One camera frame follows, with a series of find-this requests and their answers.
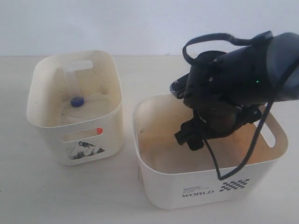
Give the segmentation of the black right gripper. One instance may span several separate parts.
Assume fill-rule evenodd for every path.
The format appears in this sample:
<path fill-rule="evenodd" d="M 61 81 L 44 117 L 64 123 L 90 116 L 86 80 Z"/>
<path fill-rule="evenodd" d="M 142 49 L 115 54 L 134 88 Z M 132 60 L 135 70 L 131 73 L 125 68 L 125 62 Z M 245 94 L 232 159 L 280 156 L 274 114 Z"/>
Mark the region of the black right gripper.
<path fill-rule="evenodd" d="M 187 143 L 192 151 L 197 151 L 204 147 L 204 139 L 227 137 L 261 118 L 257 105 L 235 106 L 223 101 L 221 94 L 211 94 L 208 86 L 217 84 L 218 78 L 209 81 L 208 69 L 192 66 L 188 74 L 183 103 L 192 109 L 193 118 L 184 122 L 174 134 L 179 145 Z"/>

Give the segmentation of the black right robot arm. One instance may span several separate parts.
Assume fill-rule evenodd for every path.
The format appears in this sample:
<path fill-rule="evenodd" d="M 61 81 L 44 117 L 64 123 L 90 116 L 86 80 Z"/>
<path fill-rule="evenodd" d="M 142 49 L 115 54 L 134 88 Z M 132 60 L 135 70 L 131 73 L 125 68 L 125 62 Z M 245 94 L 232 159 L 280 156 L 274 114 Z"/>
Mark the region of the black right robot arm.
<path fill-rule="evenodd" d="M 209 50 L 191 57 L 183 47 L 189 72 L 170 85 L 174 97 L 192 110 L 193 117 L 175 134 L 178 144 L 191 150 L 204 146 L 204 140 L 230 136 L 242 126 L 258 121 L 261 105 L 299 98 L 299 70 L 276 91 L 282 75 L 299 58 L 299 36 L 292 32 L 274 36 L 270 31 L 251 39 L 227 33 L 199 36 L 187 46 L 227 41 L 237 47 L 231 52 Z"/>

